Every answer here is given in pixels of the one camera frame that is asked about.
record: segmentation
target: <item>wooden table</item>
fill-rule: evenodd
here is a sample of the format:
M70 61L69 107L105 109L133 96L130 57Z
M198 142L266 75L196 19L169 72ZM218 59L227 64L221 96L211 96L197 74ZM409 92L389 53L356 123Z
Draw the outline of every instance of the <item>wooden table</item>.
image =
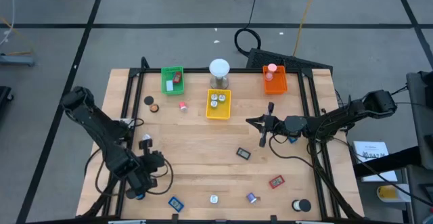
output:
M108 81L102 110L111 118L119 118L124 99L129 70L112 70ZM327 111L338 107L334 86L329 70L313 70L314 82L320 108ZM171 219L176 211L168 205L172 196L185 204L179 213L180 219L230 219L230 220L269 220L277 215L278 220L319 220L313 170L299 160L277 158L268 145L258 146L258 131L245 122L246 118L261 116L269 102L275 103L273 115L284 119L287 115L303 115L298 78L287 74L288 92L283 95L265 95L262 74L231 73L229 89L232 91L231 118L229 120L208 120L206 118L206 95L209 89L210 74L185 73L185 94L166 96L160 92L159 73L144 75L141 99L151 95L160 106L157 113L151 113L148 106L140 102L138 118L145 124L135 130L133 151L141 155L138 141L145 133L154 140L153 150L160 150L172 164L175 178L167 194L148 194L144 200L124 199L123 219ZM135 79L129 115L133 108ZM305 80L310 112L313 111L308 83ZM185 101L188 112L179 110L179 102ZM343 133L336 137L346 140ZM295 155L311 161L306 152L307 140L301 137L296 143L273 143L275 150L282 155ZM235 153L241 147L252 153L249 160ZM363 208L352 162L346 145L338 141L328 143L329 158L336 187L347 202L363 215ZM96 172L101 164L101 154L90 163L83 184L77 214L84 213L97 199L95 190ZM286 182L271 189L269 181L283 175ZM100 188L105 187L108 170L103 169L99 177ZM166 189L170 175L158 179L160 192ZM329 192L323 184L328 216L332 216ZM253 192L261 197L257 204L250 204L246 195ZM219 197L218 204L211 204L212 194ZM291 203L295 199L310 200L310 212L295 212ZM112 198L110 213L114 214L116 198Z

